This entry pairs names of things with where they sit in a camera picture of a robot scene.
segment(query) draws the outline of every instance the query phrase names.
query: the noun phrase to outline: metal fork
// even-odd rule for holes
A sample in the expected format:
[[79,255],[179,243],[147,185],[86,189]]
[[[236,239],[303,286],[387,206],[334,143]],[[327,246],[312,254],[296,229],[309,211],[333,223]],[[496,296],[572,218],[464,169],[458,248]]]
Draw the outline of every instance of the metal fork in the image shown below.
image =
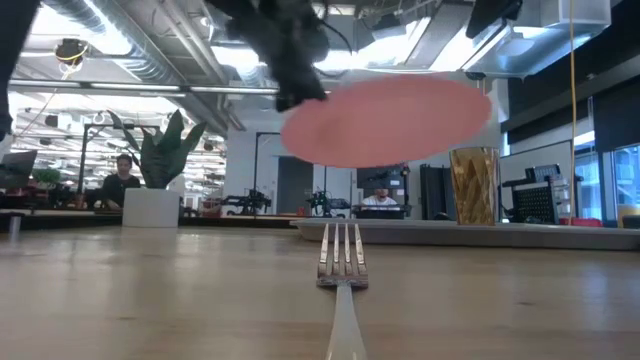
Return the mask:
[[340,252],[340,224],[336,224],[333,252],[329,253],[329,224],[324,227],[317,285],[336,287],[336,309],[327,350],[327,360],[366,360],[367,354],[353,305],[352,288],[367,288],[369,276],[364,261],[360,229],[355,224],[355,259],[349,242],[349,224],[344,226],[344,252]]

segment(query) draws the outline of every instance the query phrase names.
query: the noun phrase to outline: pink circular object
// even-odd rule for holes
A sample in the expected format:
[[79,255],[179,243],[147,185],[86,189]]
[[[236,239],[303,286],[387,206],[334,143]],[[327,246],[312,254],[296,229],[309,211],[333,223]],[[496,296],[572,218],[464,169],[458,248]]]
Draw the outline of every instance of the pink circular object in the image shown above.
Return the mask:
[[426,159],[469,140],[487,123],[479,89],[435,76],[397,75],[339,88],[300,105],[282,128],[296,157],[362,168]]

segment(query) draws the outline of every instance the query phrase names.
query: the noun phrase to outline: man sitting at desk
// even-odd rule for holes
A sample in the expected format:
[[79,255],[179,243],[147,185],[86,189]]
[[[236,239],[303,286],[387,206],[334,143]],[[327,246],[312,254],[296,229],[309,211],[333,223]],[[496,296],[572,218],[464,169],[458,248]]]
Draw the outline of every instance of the man sitting at desk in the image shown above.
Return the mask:
[[398,203],[389,197],[387,189],[376,189],[374,195],[362,200],[362,205],[367,205],[363,206],[362,210],[400,210],[399,207],[389,207],[389,205],[398,205]]
[[140,180],[130,174],[133,159],[129,155],[122,154],[116,159],[118,172],[104,179],[102,193],[111,210],[120,210],[124,206],[124,192],[128,188],[139,188]]

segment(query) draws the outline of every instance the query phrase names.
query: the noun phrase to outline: door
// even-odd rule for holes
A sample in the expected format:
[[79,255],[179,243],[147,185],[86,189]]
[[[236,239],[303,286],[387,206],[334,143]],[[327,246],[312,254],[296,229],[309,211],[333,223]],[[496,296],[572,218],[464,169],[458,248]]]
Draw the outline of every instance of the door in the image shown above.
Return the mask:
[[278,159],[278,214],[296,214],[308,209],[313,191],[313,164],[295,157]]

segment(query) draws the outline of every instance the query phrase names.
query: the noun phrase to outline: fork handle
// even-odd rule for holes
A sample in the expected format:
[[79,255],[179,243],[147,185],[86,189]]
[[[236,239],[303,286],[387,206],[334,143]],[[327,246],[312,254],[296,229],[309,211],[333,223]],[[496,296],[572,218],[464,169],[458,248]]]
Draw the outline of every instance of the fork handle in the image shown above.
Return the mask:
[[351,286],[338,285],[333,329],[326,360],[366,360],[367,353],[358,327]]

